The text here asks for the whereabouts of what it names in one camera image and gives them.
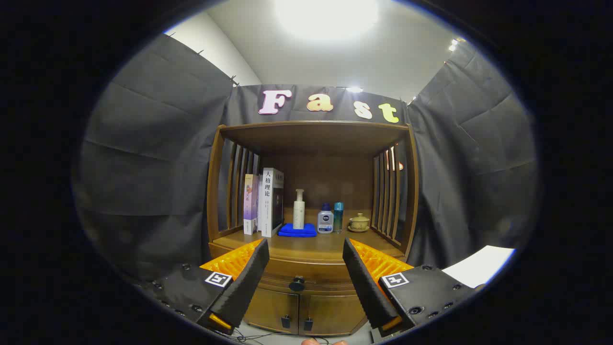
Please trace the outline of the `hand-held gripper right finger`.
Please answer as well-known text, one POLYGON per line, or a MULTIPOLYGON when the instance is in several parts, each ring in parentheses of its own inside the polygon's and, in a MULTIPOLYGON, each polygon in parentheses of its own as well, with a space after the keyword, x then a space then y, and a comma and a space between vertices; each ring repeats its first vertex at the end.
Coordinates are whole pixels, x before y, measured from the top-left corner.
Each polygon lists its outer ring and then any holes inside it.
POLYGON ((442 318, 477 293, 433 265, 411 266, 350 238, 343 260, 366 318, 383 338, 442 318))

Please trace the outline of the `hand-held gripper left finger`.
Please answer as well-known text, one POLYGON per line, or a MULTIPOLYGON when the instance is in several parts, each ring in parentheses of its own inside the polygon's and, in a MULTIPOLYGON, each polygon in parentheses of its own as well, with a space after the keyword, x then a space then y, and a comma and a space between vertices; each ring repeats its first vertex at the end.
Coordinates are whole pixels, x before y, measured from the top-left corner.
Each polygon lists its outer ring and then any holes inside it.
POLYGON ((208 330, 232 335, 269 262, 266 238, 242 245, 206 264, 178 264, 144 282, 144 294, 208 330))

